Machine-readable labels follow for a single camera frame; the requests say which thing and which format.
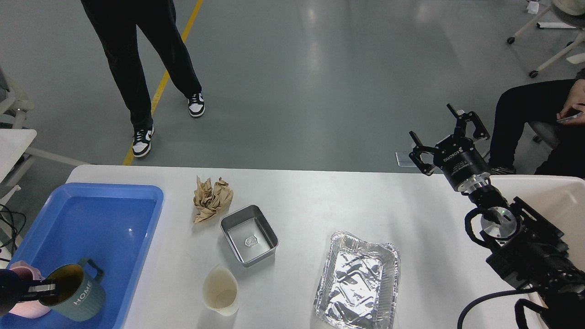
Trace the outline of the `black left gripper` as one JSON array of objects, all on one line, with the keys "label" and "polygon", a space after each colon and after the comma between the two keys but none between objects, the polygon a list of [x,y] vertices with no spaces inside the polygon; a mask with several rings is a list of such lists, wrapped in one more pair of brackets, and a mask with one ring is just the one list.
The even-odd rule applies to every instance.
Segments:
[{"label": "black left gripper", "polygon": [[19,302],[39,300],[43,294],[56,294],[54,282],[30,282],[27,284],[17,273],[0,270],[0,315],[4,316]]}]

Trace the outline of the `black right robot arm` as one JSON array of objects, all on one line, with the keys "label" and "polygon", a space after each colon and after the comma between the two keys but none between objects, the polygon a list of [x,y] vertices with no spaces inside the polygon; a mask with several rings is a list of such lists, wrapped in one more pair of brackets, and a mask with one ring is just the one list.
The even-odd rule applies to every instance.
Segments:
[{"label": "black right robot arm", "polygon": [[544,304],[520,298],[514,305],[517,327],[526,329],[525,310],[537,313],[550,329],[582,329],[585,322],[585,275],[569,260],[564,233],[524,200],[509,203],[491,183],[492,170],[477,151],[476,140],[489,133],[474,112],[456,111],[451,135],[425,146],[415,132],[409,158],[424,175],[441,169],[453,190],[468,196],[475,208],[464,217],[465,231],[477,245],[491,250],[487,264],[513,287],[477,298],[460,313],[462,328],[468,312],[491,298],[538,293]]}]

